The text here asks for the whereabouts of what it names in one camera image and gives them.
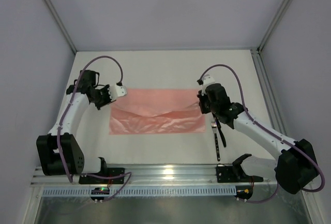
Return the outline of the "pink cloth napkin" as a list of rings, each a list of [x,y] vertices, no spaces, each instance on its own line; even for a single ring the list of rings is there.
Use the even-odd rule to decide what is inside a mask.
[[[128,89],[128,95],[111,104],[109,134],[147,135],[201,133],[197,89]]]

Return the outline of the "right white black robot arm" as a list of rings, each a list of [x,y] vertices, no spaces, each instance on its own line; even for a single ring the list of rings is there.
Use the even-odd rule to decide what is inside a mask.
[[[202,114],[212,114],[217,124],[227,125],[246,135],[272,155],[271,169],[268,169],[267,161],[263,161],[260,167],[247,165],[245,161],[250,155],[242,155],[237,159],[241,174],[253,176],[260,170],[263,178],[273,176],[281,188],[293,195],[301,190],[308,192],[306,186],[322,176],[309,141],[296,141],[264,126],[243,104],[232,102],[221,84],[202,84],[197,97]]]

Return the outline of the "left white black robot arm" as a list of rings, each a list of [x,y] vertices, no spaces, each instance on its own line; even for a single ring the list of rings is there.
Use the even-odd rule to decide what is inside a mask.
[[[111,103],[110,86],[98,87],[100,73],[86,70],[66,90],[65,108],[48,134],[36,141],[42,171],[46,176],[100,173],[106,162],[102,157],[84,155],[76,133],[90,104],[97,110]]]

